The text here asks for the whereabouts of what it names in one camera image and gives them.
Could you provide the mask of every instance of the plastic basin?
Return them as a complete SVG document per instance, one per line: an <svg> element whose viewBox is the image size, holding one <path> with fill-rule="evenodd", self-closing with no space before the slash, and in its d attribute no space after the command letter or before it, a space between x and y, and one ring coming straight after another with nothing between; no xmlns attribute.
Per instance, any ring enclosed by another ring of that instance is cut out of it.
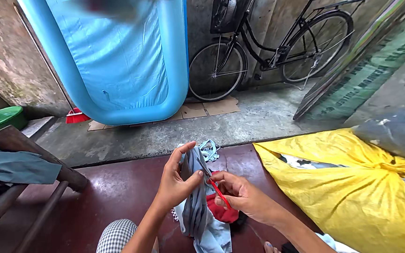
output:
<svg viewBox="0 0 405 253"><path fill-rule="evenodd" d="M0 129L13 125L17 129L21 130L27 125L27 120L21 113L23 107L12 106L0 109Z"/></svg>

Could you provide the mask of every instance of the yellow sack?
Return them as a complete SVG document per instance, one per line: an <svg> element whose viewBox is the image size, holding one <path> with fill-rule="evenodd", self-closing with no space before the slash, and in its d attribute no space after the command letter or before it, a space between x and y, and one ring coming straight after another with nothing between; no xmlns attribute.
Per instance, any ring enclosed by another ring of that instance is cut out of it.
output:
<svg viewBox="0 0 405 253"><path fill-rule="evenodd" d="M361 253L405 253L405 159L350 129L254 143L284 193L324 233ZM348 167L295 169L280 153Z"/></svg>

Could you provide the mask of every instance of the wooden chair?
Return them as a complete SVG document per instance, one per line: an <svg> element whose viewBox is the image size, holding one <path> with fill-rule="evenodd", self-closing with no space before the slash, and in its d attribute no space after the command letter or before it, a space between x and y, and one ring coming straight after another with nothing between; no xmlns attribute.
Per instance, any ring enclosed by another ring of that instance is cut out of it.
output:
<svg viewBox="0 0 405 253"><path fill-rule="evenodd" d="M29 151L40 154L41 158L50 163L62 164L62 168L57 175L57 180L60 182L59 185L48 199L45 207L37 216L21 243L14 250L14 253L23 253L28 250L29 245L35 238L36 234L38 234L40 228L48 218L48 215L51 214L67 186L74 191L82 192L86 187L88 180L85 176L76 170L71 169L51 153L38 146L13 126L7 126L0 130L0 150L11 152ZM15 200L27 186L27 184L15 184L0 196L0 218L6 213L10 206L15 203Z"/></svg>

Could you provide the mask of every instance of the scissors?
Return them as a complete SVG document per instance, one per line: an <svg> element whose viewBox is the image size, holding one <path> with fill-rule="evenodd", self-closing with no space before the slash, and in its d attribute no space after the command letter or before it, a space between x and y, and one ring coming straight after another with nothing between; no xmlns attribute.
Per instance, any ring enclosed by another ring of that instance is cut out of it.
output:
<svg viewBox="0 0 405 253"><path fill-rule="evenodd" d="M204 174L209 178L210 184L215 189L215 191L218 193L218 196L226 203L226 206L228 207L228 209L231 209L232 207L229 205L228 200L223 196L223 194L221 193L220 189L218 189L215 182L210 179L210 177L212 176L212 172L210 172L210 170L203 165L203 163L201 162L201 160L199 158L196 158L196 160L201 165L201 167L203 169L202 171L204 172Z"/></svg>

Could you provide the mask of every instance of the blue inflatable pool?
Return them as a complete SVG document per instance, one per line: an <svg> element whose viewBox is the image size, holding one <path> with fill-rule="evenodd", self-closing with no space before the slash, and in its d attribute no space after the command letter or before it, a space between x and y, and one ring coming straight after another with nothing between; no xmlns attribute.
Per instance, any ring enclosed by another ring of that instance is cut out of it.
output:
<svg viewBox="0 0 405 253"><path fill-rule="evenodd" d="M169 118L188 89L185 0L128 2L109 19L19 0L75 105L112 126Z"/></svg>

